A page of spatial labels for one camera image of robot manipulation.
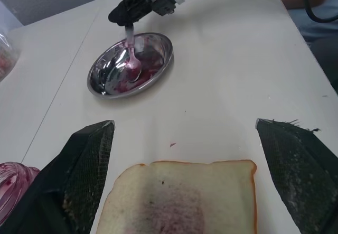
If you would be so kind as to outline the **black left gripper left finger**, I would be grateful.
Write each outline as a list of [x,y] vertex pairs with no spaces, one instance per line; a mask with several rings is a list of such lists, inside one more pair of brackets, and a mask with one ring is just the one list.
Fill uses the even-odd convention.
[[114,121],[105,120],[72,134],[0,226],[0,234],[90,234],[114,131]]

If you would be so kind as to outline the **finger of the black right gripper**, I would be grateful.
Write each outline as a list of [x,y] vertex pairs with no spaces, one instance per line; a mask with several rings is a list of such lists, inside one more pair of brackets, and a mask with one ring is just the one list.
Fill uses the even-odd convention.
[[135,23],[151,12],[151,0],[122,0],[108,15],[112,23]]
[[146,0],[123,0],[118,5],[117,24],[119,26],[133,24],[151,11]]

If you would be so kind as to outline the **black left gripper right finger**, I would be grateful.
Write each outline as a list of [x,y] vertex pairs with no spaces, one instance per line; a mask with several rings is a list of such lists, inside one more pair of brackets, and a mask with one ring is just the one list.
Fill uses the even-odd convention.
[[315,129],[257,119],[274,186],[301,234],[338,234],[338,157]]

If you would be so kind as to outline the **jam-smeared metal spoon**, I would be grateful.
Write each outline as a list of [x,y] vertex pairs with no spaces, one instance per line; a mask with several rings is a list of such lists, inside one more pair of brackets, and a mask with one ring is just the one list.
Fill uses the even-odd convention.
[[125,26],[126,31],[126,48],[129,52],[129,61],[126,65],[127,78],[130,82],[135,82],[138,80],[141,71],[142,64],[135,57],[135,38],[134,38],[134,26],[133,24]]

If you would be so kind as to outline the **glass jam jar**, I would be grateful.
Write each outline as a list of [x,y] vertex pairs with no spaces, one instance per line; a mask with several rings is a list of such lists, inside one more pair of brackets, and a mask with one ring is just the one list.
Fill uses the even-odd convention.
[[17,162],[0,164],[0,226],[39,174],[36,167]]

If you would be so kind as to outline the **round steel jam dish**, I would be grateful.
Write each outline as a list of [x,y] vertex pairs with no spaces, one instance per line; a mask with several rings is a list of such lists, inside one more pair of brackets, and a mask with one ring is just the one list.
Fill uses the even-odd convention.
[[169,70],[174,62],[170,39],[160,33],[135,35],[135,56],[142,64],[138,79],[127,78],[129,51],[123,39],[103,52],[91,66],[87,76],[87,87],[96,97],[121,99],[137,95]]

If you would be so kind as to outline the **white bread slice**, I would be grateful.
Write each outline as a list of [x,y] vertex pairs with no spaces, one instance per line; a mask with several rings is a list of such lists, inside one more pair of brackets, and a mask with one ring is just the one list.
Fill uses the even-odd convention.
[[96,234],[257,234],[256,169],[251,160],[131,166],[114,182]]

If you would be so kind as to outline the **clear plastic bag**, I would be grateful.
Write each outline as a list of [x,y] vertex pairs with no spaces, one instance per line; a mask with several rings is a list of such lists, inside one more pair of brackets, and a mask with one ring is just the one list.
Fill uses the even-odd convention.
[[18,51],[8,38],[8,33],[21,26],[22,23],[0,1],[0,82],[12,71],[18,60]]

